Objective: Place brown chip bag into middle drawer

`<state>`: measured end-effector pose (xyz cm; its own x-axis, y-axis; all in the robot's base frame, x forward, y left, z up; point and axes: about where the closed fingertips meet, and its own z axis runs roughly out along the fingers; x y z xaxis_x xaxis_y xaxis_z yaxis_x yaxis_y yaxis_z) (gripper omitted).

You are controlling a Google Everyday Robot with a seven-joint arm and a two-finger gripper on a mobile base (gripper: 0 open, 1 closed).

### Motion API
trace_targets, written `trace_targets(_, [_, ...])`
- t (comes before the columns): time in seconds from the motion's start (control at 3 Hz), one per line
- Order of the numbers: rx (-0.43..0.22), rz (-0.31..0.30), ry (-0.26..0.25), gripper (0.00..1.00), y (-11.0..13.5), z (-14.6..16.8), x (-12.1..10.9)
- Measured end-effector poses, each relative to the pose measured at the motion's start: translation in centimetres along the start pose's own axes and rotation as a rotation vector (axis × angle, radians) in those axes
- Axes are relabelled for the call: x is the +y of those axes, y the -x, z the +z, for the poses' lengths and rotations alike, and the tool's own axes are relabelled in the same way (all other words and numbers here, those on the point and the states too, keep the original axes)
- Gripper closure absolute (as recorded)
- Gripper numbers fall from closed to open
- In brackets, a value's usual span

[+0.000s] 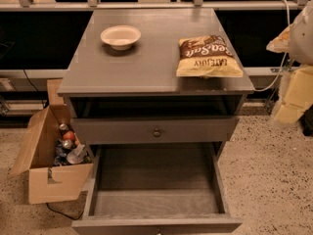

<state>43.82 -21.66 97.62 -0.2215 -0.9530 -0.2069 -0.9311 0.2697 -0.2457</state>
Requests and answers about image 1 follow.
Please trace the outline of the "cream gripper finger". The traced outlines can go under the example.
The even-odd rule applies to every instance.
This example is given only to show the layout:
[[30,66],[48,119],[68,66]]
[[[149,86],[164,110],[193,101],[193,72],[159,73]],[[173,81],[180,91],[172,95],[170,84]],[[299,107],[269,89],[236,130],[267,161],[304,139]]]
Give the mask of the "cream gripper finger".
[[300,66],[283,75],[273,121],[279,124],[296,123],[312,105],[313,67]]
[[286,27],[277,37],[271,40],[266,49],[274,53],[287,53],[290,44],[290,28]]

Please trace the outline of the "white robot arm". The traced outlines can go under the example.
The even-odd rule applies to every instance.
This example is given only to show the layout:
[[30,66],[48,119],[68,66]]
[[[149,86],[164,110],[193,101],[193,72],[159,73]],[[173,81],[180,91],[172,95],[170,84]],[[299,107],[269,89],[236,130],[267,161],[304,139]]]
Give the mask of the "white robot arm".
[[266,49],[288,53],[292,61],[300,63],[298,69],[281,78],[279,101],[272,112],[276,123],[296,123],[313,106],[313,1],[307,3]]

